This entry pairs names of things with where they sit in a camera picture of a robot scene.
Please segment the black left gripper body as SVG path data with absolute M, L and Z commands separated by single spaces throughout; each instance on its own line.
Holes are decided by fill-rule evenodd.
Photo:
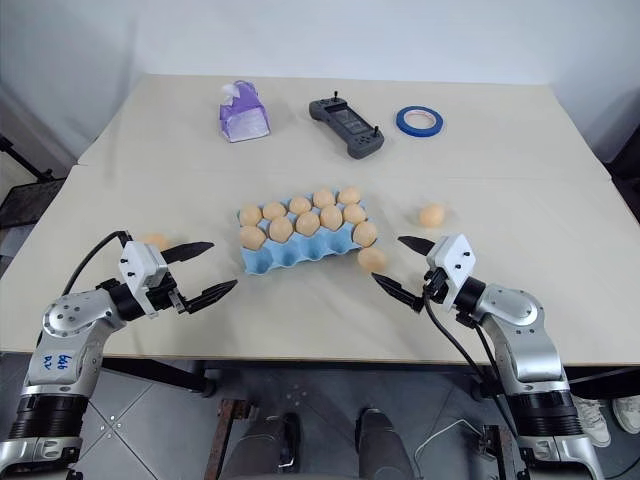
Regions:
M 173 308 L 179 314 L 186 311 L 186 298 L 179 292 L 174 277 L 167 272 L 159 285 L 150 287 L 147 298 L 156 311 Z

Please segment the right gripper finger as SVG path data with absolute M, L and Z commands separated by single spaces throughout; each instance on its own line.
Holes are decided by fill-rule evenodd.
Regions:
M 371 276 L 388 295 L 408 306 L 412 311 L 421 312 L 424 308 L 423 298 L 405 290 L 399 282 L 378 273 L 372 273 Z
M 415 236 L 399 236 L 397 240 L 410 248 L 412 251 L 423 256 L 427 256 L 435 246 L 435 243 L 433 241 Z

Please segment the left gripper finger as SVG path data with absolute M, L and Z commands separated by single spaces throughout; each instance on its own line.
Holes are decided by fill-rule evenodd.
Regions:
M 200 241 L 184 243 L 164 250 L 162 257 L 166 263 L 185 262 L 213 247 L 213 242 Z
M 219 283 L 203 290 L 200 295 L 191 299 L 181 295 L 180 300 L 182 301 L 184 309 L 189 314 L 193 314 L 217 303 L 226 294 L 228 294 L 237 285 L 237 283 L 237 280 Z

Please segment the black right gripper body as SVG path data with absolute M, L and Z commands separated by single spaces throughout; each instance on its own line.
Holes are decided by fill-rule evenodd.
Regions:
M 424 275 L 425 284 L 423 285 L 423 300 L 425 303 L 435 302 L 436 304 L 442 304 L 444 302 L 449 290 L 446 284 L 447 279 L 447 273 L 441 267 L 426 272 Z

